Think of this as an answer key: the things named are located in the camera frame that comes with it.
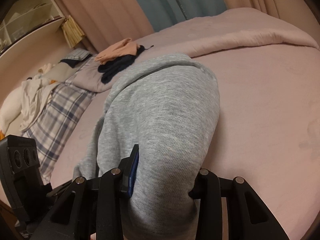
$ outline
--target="pink bed sheet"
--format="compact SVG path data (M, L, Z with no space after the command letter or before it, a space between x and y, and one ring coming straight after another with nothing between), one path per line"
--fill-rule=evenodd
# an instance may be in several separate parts
M320 210L320 52L288 23L250 8L234 10L140 39L156 49L138 61L184 52L213 70L221 112L204 167L223 178L244 177L290 240L299 240ZM108 92L83 114L56 163L53 186L72 178Z

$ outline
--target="plaid blanket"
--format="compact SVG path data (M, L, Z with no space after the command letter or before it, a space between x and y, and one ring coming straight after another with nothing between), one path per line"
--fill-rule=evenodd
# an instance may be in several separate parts
M44 183L50 182L56 161L96 94L72 85L73 78L74 76L53 90L51 101L34 125L22 135L36 140L40 173Z

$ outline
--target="plaid pillowcase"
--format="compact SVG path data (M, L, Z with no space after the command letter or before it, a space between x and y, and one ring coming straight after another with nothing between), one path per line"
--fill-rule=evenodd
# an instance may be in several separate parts
M60 62L67 63L71 68L74 68L79 62L84 61L91 55L91 52L78 48L66 55Z
M37 143L40 173L49 183L54 165L95 93L65 83L58 85L37 121L22 135Z

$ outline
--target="bed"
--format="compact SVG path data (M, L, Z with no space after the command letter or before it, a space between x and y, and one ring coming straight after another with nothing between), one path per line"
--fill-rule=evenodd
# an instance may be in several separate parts
M216 74L221 111L203 167L244 177L289 238L301 239L320 209L318 44L250 8L195 18L138 43L154 49L135 64L183 52ZM109 92L83 113L53 169L54 187L72 178Z

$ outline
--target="beige cloth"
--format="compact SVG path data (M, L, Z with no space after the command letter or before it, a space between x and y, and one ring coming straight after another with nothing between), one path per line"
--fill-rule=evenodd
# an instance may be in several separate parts
M124 55L133 55L137 54L137 50L140 48L136 42L132 41L131 38L126 38L122 41L119 41L111 46L109 46L104 51L100 52L94 59L94 61L99 61L102 65L108 61L114 60L117 57Z
M96 93L102 93L109 90L112 85L122 75L122 71L117 73L110 82L103 84L101 78L103 73L98 72L100 62L95 62L93 58L89 59L86 65L76 74L72 84L76 87L89 90Z
M227 8L251 7L284 20L312 36L320 45L320 25L304 0L224 0Z
M43 108L48 102L52 90L59 82L52 84L48 78L27 80L21 83L21 114L23 116L20 131L26 131L38 119Z
M74 48L85 36L83 30L75 22L72 16L68 17L61 28L69 48Z
M80 67L71 68L67 63L59 62L43 75L45 78L63 82L77 72Z

